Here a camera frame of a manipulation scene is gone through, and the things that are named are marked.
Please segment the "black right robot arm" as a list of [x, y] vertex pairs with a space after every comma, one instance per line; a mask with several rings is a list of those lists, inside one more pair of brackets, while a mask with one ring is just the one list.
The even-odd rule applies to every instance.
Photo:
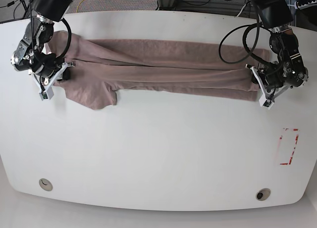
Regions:
[[[69, 79], [69, 72], [64, 72], [71, 64], [64, 57], [70, 47], [72, 33], [68, 22], [64, 19], [69, 6], [74, 0], [38, 0], [30, 15], [30, 23], [11, 58], [11, 64], [16, 71], [28, 70], [34, 76], [40, 89], [40, 95], [47, 99], [49, 88], [56, 80]], [[45, 54], [43, 48], [54, 33], [54, 23], [62, 22], [67, 29], [67, 42], [60, 55]]]

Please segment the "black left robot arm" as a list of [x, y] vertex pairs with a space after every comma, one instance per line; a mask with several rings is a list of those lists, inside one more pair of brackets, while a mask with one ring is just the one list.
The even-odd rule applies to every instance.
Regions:
[[[242, 37], [242, 44], [246, 51], [243, 59], [252, 57], [259, 62], [259, 66], [246, 65], [252, 71], [253, 79], [258, 83], [262, 95], [259, 103], [262, 107], [270, 108], [278, 96], [286, 90], [303, 86], [309, 73], [304, 66], [302, 56], [299, 52], [298, 39], [289, 23], [293, 16], [285, 0], [249, 0], [255, 9], [256, 22], [244, 25], [245, 31]], [[276, 62], [268, 62], [253, 51], [247, 45], [249, 32], [256, 29], [255, 41], [259, 39], [261, 29], [270, 33], [269, 46], [277, 55]]]

